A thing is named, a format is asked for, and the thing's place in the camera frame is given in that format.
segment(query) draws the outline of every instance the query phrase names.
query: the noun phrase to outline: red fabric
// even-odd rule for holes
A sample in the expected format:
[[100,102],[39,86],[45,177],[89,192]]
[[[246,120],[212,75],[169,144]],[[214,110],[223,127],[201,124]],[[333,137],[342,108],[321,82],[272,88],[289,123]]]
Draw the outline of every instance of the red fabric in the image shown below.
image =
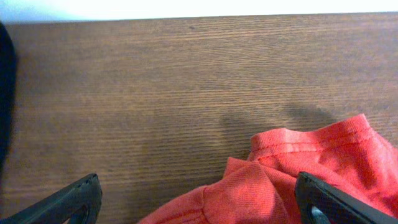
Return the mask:
[[398,151],[363,114],[316,131],[266,131],[251,142],[248,160],[229,158],[221,181],[140,223],[300,223],[294,197],[300,171],[398,218]]

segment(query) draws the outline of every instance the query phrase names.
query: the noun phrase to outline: wooden table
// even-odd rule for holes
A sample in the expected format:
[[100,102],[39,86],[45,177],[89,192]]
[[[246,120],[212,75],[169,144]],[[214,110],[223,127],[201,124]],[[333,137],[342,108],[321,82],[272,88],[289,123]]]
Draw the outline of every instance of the wooden table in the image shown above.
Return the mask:
[[7,217],[96,172],[98,223],[220,180],[249,138],[365,113],[398,145],[398,14],[7,26],[19,54]]

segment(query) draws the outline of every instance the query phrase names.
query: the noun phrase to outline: white wall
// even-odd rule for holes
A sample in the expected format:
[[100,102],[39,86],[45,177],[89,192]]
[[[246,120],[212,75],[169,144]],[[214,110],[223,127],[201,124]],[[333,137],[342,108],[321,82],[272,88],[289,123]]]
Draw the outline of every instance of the white wall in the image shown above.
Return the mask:
[[398,11],[398,1],[0,0],[7,23],[384,11]]

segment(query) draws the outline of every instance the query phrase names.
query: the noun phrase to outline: red garment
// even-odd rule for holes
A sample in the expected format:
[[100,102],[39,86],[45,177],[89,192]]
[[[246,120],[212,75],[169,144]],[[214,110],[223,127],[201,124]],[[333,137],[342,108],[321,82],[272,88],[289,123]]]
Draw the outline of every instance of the red garment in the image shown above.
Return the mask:
[[398,218],[398,151],[363,114],[316,131],[266,131],[251,142],[248,160],[229,158],[221,181],[140,223],[300,223],[294,196],[300,171]]

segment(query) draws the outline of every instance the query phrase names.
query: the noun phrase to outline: dark curved object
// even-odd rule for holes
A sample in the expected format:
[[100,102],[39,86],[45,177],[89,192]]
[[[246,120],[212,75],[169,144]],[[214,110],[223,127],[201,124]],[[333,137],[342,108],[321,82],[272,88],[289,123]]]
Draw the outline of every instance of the dark curved object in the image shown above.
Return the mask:
[[91,224],[97,220],[101,199],[98,176],[89,174],[0,223],[64,223],[69,219],[69,224]]
[[338,190],[307,172],[300,172],[295,196],[302,223],[398,224],[398,220]]
[[0,175],[10,142],[17,56],[6,28],[0,23]]

